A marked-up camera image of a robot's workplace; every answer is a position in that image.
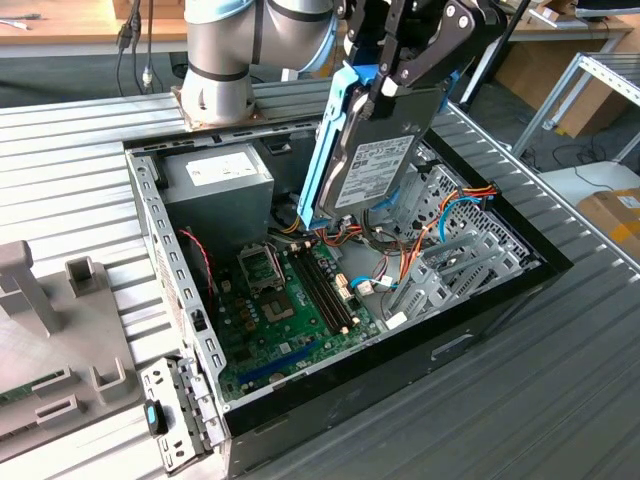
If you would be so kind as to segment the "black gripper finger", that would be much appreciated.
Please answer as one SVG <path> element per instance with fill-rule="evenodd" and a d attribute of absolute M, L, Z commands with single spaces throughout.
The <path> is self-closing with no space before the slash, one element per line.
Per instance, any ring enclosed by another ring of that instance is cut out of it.
<path fill-rule="evenodd" d="M 352 66 L 376 64 L 379 43 L 385 36 L 385 23 L 390 4 L 382 0 L 342 2 L 342 19 L 347 32 L 344 40 L 348 63 Z"/>
<path fill-rule="evenodd" d="M 494 1 L 447 1 L 436 35 L 424 50 L 415 51 L 399 41 L 406 1 L 387 2 L 385 36 L 363 118 L 430 120 L 443 106 L 452 74 L 504 33 L 506 15 Z"/>

